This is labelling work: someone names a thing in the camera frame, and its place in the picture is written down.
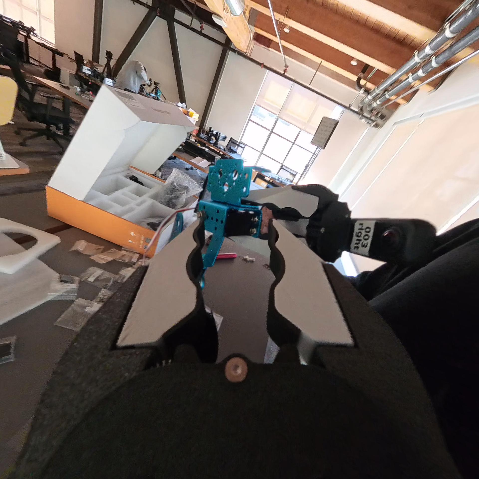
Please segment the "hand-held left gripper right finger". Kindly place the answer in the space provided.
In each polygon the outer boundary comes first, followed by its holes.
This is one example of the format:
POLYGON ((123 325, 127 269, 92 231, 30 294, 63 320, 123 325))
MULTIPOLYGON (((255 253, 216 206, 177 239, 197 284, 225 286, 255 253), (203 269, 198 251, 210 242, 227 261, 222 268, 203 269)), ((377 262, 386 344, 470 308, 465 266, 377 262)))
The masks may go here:
POLYGON ((353 347, 324 261, 278 220, 269 221, 268 245, 274 275, 267 309, 271 340, 279 348, 294 346, 302 364, 314 363, 318 347, 353 347))

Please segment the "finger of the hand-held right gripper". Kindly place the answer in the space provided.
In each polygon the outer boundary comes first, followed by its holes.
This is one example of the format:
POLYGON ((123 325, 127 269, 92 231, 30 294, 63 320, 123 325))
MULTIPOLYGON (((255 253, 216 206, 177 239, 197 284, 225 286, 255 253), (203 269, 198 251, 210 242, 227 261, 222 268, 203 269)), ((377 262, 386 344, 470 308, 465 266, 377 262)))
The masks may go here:
POLYGON ((281 224, 286 230, 292 233, 295 237, 299 238, 304 244, 307 244, 306 235, 307 235, 307 226, 309 224, 309 219, 298 219, 297 221, 285 220, 285 219, 276 219, 276 223, 281 224))
POLYGON ((300 218, 309 218, 319 206, 319 198, 300 190, 294 189, 291 185, 265 189, 251 190, 248 195, 250 202, 260 205, 271 205, 280 213, 299 215, 300 218))

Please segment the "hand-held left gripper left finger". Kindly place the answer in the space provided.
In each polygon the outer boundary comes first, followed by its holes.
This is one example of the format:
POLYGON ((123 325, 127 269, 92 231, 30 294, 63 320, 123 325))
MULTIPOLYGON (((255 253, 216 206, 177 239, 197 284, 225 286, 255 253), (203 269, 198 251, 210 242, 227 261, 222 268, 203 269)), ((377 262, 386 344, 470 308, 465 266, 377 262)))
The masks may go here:
POLYGON ((218 330, 203 298, 204 244, 204 219, 198 218, 152 257, 119 333, 118 349, 156 348, 169 360, 178 346, 189 345, 200 362, 216 362, 218 330))

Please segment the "blue servo bracket assembly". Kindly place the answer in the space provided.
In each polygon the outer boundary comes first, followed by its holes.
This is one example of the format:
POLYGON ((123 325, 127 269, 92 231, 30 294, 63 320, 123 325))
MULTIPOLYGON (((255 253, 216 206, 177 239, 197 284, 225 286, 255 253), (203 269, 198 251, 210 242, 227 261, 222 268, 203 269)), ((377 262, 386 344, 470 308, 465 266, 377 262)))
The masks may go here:
POLYGON ((204 286, 204 272, 214 265, 225 237, 260 237, 261 206, 246 201, 251 177, 252 167, 245 167, 241 159, 220 159, 209 167, 193 209, 206 231, 212 234, 199 271, 193 276, 193 285, 199 290, 204 286))

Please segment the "dark grey desk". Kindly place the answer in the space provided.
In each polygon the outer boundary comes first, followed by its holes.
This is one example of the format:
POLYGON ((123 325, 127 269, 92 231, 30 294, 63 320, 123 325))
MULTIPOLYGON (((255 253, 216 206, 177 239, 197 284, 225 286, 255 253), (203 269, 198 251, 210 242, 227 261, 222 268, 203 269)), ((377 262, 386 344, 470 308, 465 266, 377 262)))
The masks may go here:
MULTIPOLYGON (((45 192, 1 196, 2 218, 47 230, 66 226, 47 215, 45 192)), ((40 260, 61 274, 79 277, 93 265, 87 255, 70 251, 77 240, 104 246, 117 245, 77 228, 55 232, 61 243, 40 260)), ((219 355, 241 353, 263 362, 268 334, 266 314, 268 293, 274 276, 262 256, 243 245, 225 239, 222 252, 235 252, 238 258, 217 260, 205 275, 206 305, 223 317, 219 329, 219 355), (255 258, 245 262, 242 256, 255 258)), ((78 332, 56 326, 56 320, 71 301, 48 301, 1 325, 1 339, 16 336, 14 360, 1 364, 0 371, 0 472, 7 478, 31 427, 31 420, 43 390, 69 344, 78 332)))

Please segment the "large grid window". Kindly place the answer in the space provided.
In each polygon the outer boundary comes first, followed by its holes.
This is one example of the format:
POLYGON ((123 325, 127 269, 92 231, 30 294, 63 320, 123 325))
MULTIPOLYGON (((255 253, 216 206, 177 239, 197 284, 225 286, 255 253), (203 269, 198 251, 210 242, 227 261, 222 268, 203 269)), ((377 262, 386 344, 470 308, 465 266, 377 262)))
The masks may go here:
POLYGON ((302 179, 320 153, 313 136, 278 115, 254 105, 242 131, 245 164, 267 169, 287 183, 302 179))

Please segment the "grey hanging panel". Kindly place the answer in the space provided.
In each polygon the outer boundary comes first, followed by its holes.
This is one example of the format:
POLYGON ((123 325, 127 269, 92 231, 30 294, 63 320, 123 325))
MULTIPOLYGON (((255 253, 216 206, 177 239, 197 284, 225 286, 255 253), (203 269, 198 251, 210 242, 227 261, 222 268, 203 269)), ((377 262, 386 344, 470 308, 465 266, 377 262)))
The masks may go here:
POLYGON ((339 120, 331 117, 322 117, 310 143, 311 145, 324 150, 332 137, 339 120))

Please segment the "group of small parts bags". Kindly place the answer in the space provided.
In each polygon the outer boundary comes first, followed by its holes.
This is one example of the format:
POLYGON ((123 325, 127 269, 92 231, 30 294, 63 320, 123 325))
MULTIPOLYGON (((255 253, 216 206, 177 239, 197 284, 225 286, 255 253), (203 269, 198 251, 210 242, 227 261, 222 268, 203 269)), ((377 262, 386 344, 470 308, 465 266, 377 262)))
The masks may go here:
POLYGON ((131 265, 123 267, 117 274, 112 274, 97 266, 91 266, 79 277, 58 275, 54 278, 50 290, 47 292, 47 299, 73 300, 69 308, 56 320, 56 326, 78 332, 86 324, 87 320, 129 279, 136 269, 148 262, 148 260, 143 259, 137 253, 127 250, 116 250, 115 248, 105 253, 93 255, 91 259, 98 264, 119 260, 131 265), (87 300, 77 296, 80 282, 91 284, 99 289, 99 293, 94 300, 87 300))

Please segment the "long workbench with equipment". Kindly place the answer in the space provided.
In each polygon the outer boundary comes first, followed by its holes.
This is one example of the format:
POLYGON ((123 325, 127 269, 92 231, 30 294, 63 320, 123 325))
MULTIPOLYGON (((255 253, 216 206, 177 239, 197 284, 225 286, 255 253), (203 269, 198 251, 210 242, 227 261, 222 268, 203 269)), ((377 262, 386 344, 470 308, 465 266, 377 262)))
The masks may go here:
POLYGON ((278 167, 258 164, 258 159, 247 158, 247 153, 256 151, 230 137, 227 139, 217 130, 208 128, 203 133, 194 131, 180 144, 173 154, 200 170, 208 170, 219 159, 241 159, 244 166, 253 168, 252 181, 264 188, 288 186, 294 183, 297 173, 280 164, 278 167))

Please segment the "white foam box insert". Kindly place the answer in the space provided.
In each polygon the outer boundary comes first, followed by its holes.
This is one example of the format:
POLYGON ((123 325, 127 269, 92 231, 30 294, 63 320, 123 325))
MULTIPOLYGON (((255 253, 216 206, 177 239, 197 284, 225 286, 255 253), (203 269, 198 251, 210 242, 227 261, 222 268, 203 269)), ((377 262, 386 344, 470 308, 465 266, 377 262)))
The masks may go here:
MULTIPOLYGON (((164 183, 156 177, 132 169, 103 175, 93 184, 84 202, 136 225, 155 230, 175 211, 155 200, 164 183)), ((188 198, 183 208, 193 204, 197 196, 188 198)))

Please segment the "bubble wrap bundle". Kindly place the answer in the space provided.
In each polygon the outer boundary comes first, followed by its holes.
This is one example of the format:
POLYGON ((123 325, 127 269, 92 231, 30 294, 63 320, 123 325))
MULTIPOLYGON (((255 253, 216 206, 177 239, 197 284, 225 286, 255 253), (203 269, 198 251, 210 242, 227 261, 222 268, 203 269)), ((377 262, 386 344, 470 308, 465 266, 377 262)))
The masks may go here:
POLYGON ((177 210, 183 207, 188 198, 202 191, 202 184, 196 182, 184 171, 174 168, 155 200, 165 207, 177 210))

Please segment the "metal ceiling pipes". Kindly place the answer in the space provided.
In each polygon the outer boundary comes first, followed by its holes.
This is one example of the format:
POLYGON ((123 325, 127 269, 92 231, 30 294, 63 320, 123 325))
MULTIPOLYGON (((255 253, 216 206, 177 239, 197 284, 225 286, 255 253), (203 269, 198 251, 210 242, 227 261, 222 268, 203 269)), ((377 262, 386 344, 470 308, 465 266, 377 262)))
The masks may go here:
POLYGON ((387 120, 388 107, 400 100, 409 102, 420 89, 435 91, 459 66, 478 56, 479 2, 463 1, 446 17, 434 35, 422 42, 412 57, 377 86, 368 89, 361 81, 369 68, 362 69, 356 88, 363 93, 357 114, 368 125, 380 128, 387 120))

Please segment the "white foam piece with hole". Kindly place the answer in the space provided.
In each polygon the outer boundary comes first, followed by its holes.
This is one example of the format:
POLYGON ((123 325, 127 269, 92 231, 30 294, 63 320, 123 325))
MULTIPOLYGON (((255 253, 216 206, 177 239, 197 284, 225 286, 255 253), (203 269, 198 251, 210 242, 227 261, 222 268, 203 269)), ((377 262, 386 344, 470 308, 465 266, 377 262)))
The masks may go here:
POLYGON ((28 249, 15 254, 1 255, 0 272, 6 274, 14 274, 20 269, 28 265, 31 261, 37 259, 45 252, 55 247, 61 242, 61 239, 51 233, 26 226, 9 219, 0 219, 0 232, 7 233, 21 233, 27 236, 32 236, 36 239, 36 244, 28 249))

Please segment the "thin ceiling sprinkler pipe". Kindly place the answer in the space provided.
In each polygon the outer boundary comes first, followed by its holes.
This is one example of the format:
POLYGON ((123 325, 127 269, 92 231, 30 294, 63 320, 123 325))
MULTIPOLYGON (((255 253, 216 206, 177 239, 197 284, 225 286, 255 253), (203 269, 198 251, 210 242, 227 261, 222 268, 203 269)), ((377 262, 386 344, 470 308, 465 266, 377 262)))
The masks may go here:
POLYGON ((274 32, 275 32, 275 35, 276 35, 276 39, 278 40, 280 53, 281 53, 281 56, 282 56, 283 62, 284 62, 283 75, 286 75, 286 73, 288 72, 289 65, 286 61, 286 57, 285 57, 284 50, 283 50, 283 45, 282 45, 282 42, 281 42, 281 39, 280 39, 280 33, 279 33, 279 30, 278 30, 276 16, 275 16, 275 13, 274 13, 272 2, 270 0, 267 0, 267 4, 268 4, 268 8, 269 8, 270 15, 271 15, 271 18, 272 18, 272 24, 273 24, 274 32))

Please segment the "orange and white cardboard box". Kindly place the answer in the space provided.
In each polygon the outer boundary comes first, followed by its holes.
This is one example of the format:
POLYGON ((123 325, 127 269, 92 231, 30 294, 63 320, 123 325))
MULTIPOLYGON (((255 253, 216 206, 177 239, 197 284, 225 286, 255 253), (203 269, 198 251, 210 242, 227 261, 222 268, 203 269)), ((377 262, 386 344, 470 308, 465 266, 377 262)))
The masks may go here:
POLYGON ((136 170, 153 176, 194 129, 176 105, 103 86, 45 188, 47 214, 118 246, 152 256, 153 230, 84 198, 103 175, 136 170))

